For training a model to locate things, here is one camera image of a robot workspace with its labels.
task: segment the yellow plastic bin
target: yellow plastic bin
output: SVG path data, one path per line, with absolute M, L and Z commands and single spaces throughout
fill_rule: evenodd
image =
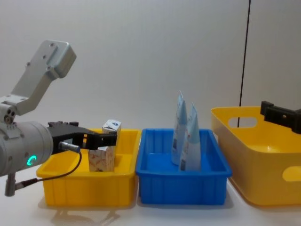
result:
M 260 107 L 211 110 L 212 130 L 233 170 L 231 182 L 250 203 L 301 204 L 301 135 L 264 121 Z M 229 120 L 254 117 L 251 128 L 232 128 Z
M 135 165 L 141 131 L 122 129 L 116 148 L 114 172 L 90 172 L 87 150 L 82 149 L 80 166 L 72 174 L 43 181 L 46 203 L 49 206 L 129 206 L 136 194 Z M 56 154 L 42 164 L 37 176 L 47 178 L 63 174 L 75 167 L 79 155 L 71 151 Z

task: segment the blue plastic bin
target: blue plastic bin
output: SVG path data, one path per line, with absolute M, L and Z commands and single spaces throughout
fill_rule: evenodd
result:
M 201 171 L 179 171 L 171 162 L 173 129 L 144 129 L 136 174 L 139 195 L 145 204 L 223 205 L 227 177 L 232 171 L 214 135 L 200 130 Z

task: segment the blue and white pouch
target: blue and white pouch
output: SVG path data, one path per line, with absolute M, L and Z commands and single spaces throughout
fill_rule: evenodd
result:
M 198 113 L 193 104 L 191 105 L 190 116 L 187 122 L 179 170 L 201 171 L 201 142 L 198 129 Z
M 183 95 L 180 91 L 180 94 L 178 96 L 178 105 L 177 105 L 177 112 L 176 112 L 175 125 L 174 125 L 173 147 L 172 147 L 172 154 L 171 154 L 172 156 L 171 160 L 175 165 L 179 165 L 180 155 L 181 155 L 183 142 L 184 142 L 186 125 L 187 125 L 186 104 Z

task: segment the table surface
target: table surface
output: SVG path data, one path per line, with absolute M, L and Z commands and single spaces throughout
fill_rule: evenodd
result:
M 38 167 L 18 172 L 16 180 L 35 176 Z M 0 224 L 19 226 L 300 226 L 301 207 L 258 209 L 245 203 L 227 184 L 223 206 L 143 205 L 137 198 L 128 209 L 54 209 L 45 204 L 43 184 L 37 183 L 5 197 L 6 177 L 0 178 Z

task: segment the green indicator light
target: green indicator light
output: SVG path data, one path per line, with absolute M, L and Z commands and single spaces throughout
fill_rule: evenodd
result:
M 27 160 L 27 165 L 31 166 L 34 161 L 37 160 L 37 157 L 35 155 L 32 155 L 28 160 Z

